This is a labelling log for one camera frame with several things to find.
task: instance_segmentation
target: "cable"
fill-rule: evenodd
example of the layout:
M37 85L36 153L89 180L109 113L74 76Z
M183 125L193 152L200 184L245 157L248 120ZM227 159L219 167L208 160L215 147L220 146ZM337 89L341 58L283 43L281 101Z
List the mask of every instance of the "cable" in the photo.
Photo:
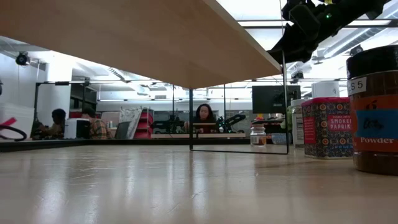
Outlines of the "cable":
M0 125L0 130L4 130L4 129L10 130L10 131L15 131L16 133L20 134L20 135L22 136L22 138L13 139L13 138L5 137L5 136L3 136L3 135L0 134L0 138L1 138L1 139L15 140L15 141L23 141L23 140L25 140L26 137L27 137L26 133L23 132L23 131L21 131L20 129L13 128L13 127L11 127L11 126Z

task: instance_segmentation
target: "white ceiling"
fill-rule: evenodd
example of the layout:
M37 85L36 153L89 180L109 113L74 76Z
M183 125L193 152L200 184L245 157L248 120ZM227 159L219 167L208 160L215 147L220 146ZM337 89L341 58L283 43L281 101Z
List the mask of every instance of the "white ceiling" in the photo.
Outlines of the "white ceiling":
M286 0L217 0L236 20L280 20L280 6L284 6ZM398 0L392 0L385 6L385 12L390 12L391 7L397 6ZM352 34L357 29L343 29L334 36L323 41L319 50L329 48L347 35ZM277 41L282 37L282 29L247 29L247 32L266 50L273 48ZM366 50L380 45L392 44L398 41L398 28L385 29L377 35L361 43L361 46ZM109 71L109 67L94 62L89 62L76 57L65 56L58 52L41 49L39 47L31 46L16 40L11 40L5 37L0 38L0 52L8 55L16 56L18 51L23 51L23 48L29 49L29 55L32 58L39 58L41 62L51 62L51 60L71 60L74 63L73 77L79 79L80 77L90 77L91 80L119 80L119 77ZM345 60L346 56L339 55L337 57L322 61L320 65L314 65L315 61L309 61L305 65L300 65L305 73L305 78L343 78L346 76ZM289 72L297 70L297 67L292 66ZM119 71L127 80L142 80L145 77ZM91 87L99 90L100 85L92 85ZM118 84L102 84L101 91L131 91L134 87L125 83Z

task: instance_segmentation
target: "long dark hair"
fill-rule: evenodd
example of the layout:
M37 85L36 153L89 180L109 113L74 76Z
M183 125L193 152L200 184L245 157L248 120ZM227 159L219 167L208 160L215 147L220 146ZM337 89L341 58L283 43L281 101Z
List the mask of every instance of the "long dark hair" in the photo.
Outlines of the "long dark hair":
M197 109L197 114L196 114L197 119L200 119L200 108L201 108L202 106L206 106L207 109L208 109L208 111L209 111L209 115L207 116L206 121L214 121L215 119L214 119L214 116L213 116L213 111L211 110L210 105L208 105L207 103L204 103L204 104L202 104L202 105L199 105L199 107L198 107L198 109Z

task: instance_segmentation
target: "white wall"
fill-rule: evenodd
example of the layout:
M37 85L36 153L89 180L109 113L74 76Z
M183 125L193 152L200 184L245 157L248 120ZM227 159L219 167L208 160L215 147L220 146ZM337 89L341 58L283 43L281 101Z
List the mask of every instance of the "white wall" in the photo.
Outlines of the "white wall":
M200 100L193 101L193 109L196 111L198 106L202 103L208 103L213 111L218 111L219 116L224 116L224 101L223 100ZM149 107L155 111L171 111L172 101L100 101L97 104L97 111L119 111L120 107L137 108ZM188 101L178 101L174 104L175 110L188 111ZM229 100L226 101L227 110L251 110L251 100Z
M3 82L0 103L34 107L37 68L21 67L15 59L0 54L0 79Z

